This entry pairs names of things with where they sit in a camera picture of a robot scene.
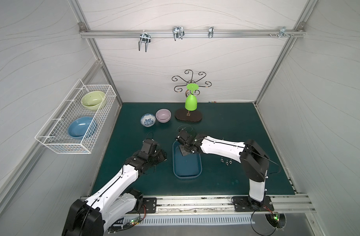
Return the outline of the teal plastic storage box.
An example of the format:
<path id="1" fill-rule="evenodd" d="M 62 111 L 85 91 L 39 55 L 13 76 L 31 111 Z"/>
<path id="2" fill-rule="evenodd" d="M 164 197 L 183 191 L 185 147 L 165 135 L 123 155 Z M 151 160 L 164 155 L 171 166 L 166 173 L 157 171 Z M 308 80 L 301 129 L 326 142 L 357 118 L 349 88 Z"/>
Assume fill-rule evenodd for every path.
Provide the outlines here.
<path id="1" fill-rule="evenodd" d="M 173 143 L 173 173 L 180 180 L 193 180 L 202 173 L 202 160 L 199 153 L 183 156 L 180 143 Z"/>

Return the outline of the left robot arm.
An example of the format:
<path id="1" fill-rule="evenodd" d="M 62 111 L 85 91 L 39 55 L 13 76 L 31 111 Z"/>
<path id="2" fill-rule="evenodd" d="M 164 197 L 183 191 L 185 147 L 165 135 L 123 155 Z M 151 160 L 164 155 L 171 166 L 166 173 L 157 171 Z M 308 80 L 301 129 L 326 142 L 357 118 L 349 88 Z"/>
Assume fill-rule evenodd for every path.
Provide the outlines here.
<path id="1" fill-rule="evenodd" d="M 167 153 L 153 139 L 145 139 L 142 148 L 125 162 L 119 172 L 100 190 L 70 206 L 63 236 L 102 236 L 123 215 L 142 207 L 143 194 L 129 189 L 145 172 L 166 161 Z"/>

